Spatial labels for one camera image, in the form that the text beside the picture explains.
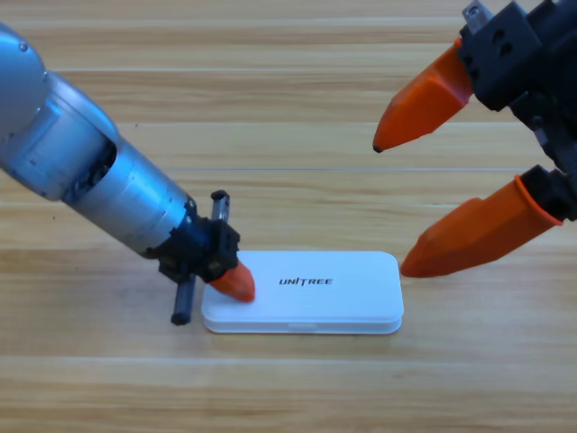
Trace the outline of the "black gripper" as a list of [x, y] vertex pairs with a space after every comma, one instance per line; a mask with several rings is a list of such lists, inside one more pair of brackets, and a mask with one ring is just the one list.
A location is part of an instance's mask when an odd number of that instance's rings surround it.
[[157, 248], [159, 272], [177, 284], [170, 317], [175, 326], [191, 320], [196, 278], [232, 299], [255, 299], [252, 273], [237, 258], [240, 235], [228, 224], [230, 196], [219, 189], [211, 199], [210, 217], [201, 217], [195, 201], [189, 200], [180, 225]]
[[531, 197], [560, 221], [576, 218], [576, 3], [515, 1], [492, 14], [479, 1], [452, 46], [389, 102], [373, 137], [384, 152], [431, 134], [474, 93], [492, 111], [509, 108], [536, 136], [554, 170], [522, 175]]

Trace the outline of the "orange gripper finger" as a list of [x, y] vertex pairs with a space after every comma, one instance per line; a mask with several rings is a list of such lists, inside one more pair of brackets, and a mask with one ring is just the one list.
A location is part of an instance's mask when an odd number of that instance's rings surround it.
[[489, 197], [472, 198], [428, 227], [400, 272], [432, 278], [494, 262], [562, 223], [537, 204], [516, 176]]

